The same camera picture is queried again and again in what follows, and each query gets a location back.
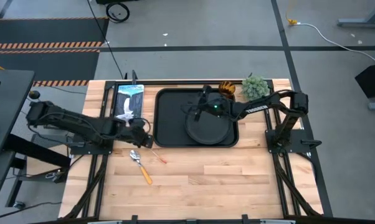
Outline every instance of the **wooden table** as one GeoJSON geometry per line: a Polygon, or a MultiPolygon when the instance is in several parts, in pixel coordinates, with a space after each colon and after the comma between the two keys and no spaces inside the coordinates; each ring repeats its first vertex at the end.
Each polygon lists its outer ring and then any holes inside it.
{"type": "MultiPolygon", "coordinates": [[[[290,88],[288,79],[274,79],[276,90],[290,88]]],[[[98,116],[105,81],[90,81],[83,114],[98,116]]],[[[147,85],[143,99],[143,117],[153,122],[154,102],[162,88],[202,87],[202,85],[147,85]]],[[[241,86],[236,100],[243,101],[241,86]]],[[[275,120],[271,114],[273,127],[275,120]]],[[[282,209],[271,154],[267,151],[263,112],[239,121],[239,142],[231,148],[153,149],[167,160],[161,163],[149,150],[138,149],[141,162],[150,174],[148,185],[140,168],[129,157],[131,144],[115,142],[108,158],[103,190],[101,220],[240,219],[282,218],[282,209]]],[[[69,213],[86,189],[91,156],[84,156],[69,172],[59,216],[69,213]]],[[[311,164],[290,154],[295,185],[310,205],[322,212],[311,164]]],[[[290,193],[285,186],[290,214],[290,193]]],[[[96,193],[92,194],[89,215],[93,215],[96,193]]]]}

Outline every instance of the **orange striped tape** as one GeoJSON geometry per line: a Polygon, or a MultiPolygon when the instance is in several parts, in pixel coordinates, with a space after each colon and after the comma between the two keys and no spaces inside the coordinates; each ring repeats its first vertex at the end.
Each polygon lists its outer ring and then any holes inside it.
{"type": "Polygon", "coordinates": [[[100,52],[97,49],[76,50],[1,50],[0,54],[43,54],[43,53],[68,53],[68,52],[100,52]]]}
{"type": "Polygon", "coordinates": [[[0,49],[46,49],[67,47],[100,47],[100,41],[88,42],[49,42],[49,43],[5,43],[0,44],[0,49]]]}
{"type": "Polygon", "coordinates": [[[87,86],[89,80],[49,80],[49,81],[34,81],[32,86],[87,86]]]}
{"type": "MultiPolygon", "coordinates": [[[[108,19],[107,16],[96,17],[97,19],[108,19]]],[[[94,17],[65,17],[65,18],[2,18],[0,21],[14,21],[14,20],[64,20],[64,19],[94,19],[94,17]]]]}

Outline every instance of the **gray floor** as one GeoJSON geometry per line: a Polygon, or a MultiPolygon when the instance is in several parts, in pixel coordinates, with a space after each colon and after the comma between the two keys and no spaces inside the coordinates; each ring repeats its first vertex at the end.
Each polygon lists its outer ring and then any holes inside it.
{"type": "MultiPolygon", "coordinates": [[[[375,6],[375,0],[291,1],[297,4],[289,17],[318,26],[327,38],[343,45],[375,45],[375,29],[335,26],[339,18],[365,16],[375,6]]],[[[4,2],[0,0],[0,10],[4,2]]],[[[288,3],[277,2],[284,18],[288,3]]],[[[103,6],[92,4],[97,16],[105,15],[103,6]]],[[[270,1],[140,0],[126,4],[131,10],[130,19],[108,28],[112,47],[282,44],[270,1]]],[[[7,18],[89,16],[83,0],[13,0],[5,14],[7,18]]],[[[310,27],[288,27],[284,19],[283,24],[292,46],[329,45],[310,27]]],[[[368,53],[375,57],[375,51],[368,53]]],[[[334,216],[375,220],[375,112],[367,109],[367,99],[354,80],[374,62],[351,52],[292,55],[301,88],[310,97],[313,133],[323,141],[318,152],[334,216]]],[[[135,69],[139,78],[242,78],[250,72],[265,78],[290,78],[284,53],[276,51],[117,52],[115,58],[123,72],[135,69]]],[[[100,53],[95,79],[114,78],[120,76],[111,55],[100,53]]],[[[82,110],[82,95],[39,90],[43,100],[52,100],[69,110],[82,110]]],[[[13,132],[31,138],[23,115],[13,132]]],[[[9,185],[10,180],[1,192],[0,214],[12,211],[3,208],[9,185]]],[[[28,205],[57,202],[63,188],[62,184],[27,183],[18,200],[28,205]]],[[[58,211],[59,206],[46,205],[4,218],[0,223],[54,220],[58,211]]]]}

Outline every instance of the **metal spoon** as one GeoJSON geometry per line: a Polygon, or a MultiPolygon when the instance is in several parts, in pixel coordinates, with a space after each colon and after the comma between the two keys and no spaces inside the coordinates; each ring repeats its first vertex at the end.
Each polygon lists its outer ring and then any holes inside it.
{"type": "Polygon", "coordinates": [[[143,165],[140,163],[140,155],[135,150],[131,150],[130,157],[133,161],[137,162],[140,166],[140,170],[142,171],[143,176],[145,177],[148,184],[152,184],[153,181],[151,180],[149,174],[147,173],[146,169],[143,167],[143,165]]]}

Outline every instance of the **plush toy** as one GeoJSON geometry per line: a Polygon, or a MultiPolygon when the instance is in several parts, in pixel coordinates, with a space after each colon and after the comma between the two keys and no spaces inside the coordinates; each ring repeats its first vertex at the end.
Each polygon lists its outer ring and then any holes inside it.
{"type": "Polygon", "coordinates": [[[256,100],[269,94],[268,83],[262,77],[253,77],[251,73],[242,83],[246,100],[256,100]]]}

